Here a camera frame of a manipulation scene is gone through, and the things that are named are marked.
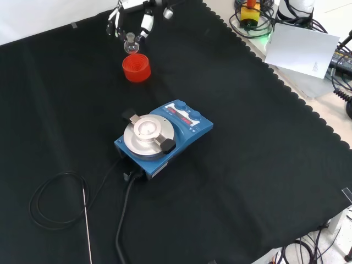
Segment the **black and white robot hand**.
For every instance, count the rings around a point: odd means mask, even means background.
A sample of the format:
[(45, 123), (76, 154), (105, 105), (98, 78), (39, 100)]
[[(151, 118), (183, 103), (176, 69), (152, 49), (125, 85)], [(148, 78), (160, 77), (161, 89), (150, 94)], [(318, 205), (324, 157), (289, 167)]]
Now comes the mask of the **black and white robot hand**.
[(127, 34), (122, 29), (124, 15), (143, 11), (140, 33), (136, 37), (136, 42), (145, 40), (153, 28), (154, 15), (152, 8), (162, 8), (165, 19), (170, 20), (174, 14), (169, 1), (117, 1), (117, 6), (108, 17), (106, 27), (107, 35), (115, 36), (123, 41), (127, 40)]

